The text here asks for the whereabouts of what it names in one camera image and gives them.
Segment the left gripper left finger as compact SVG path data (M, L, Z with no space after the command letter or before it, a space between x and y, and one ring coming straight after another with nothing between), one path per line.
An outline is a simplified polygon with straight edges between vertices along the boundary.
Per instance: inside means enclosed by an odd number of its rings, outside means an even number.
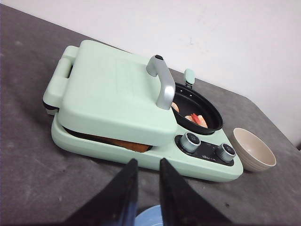
M138 166L131 159L112 181L64 222L69 226L133 226L137 212Z

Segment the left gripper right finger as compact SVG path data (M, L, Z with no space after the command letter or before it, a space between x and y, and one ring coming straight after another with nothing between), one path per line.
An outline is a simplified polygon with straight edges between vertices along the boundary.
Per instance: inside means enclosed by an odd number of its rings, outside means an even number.
M165 226L227 226L232 222L194 191L171 163L160 160L160 206Z

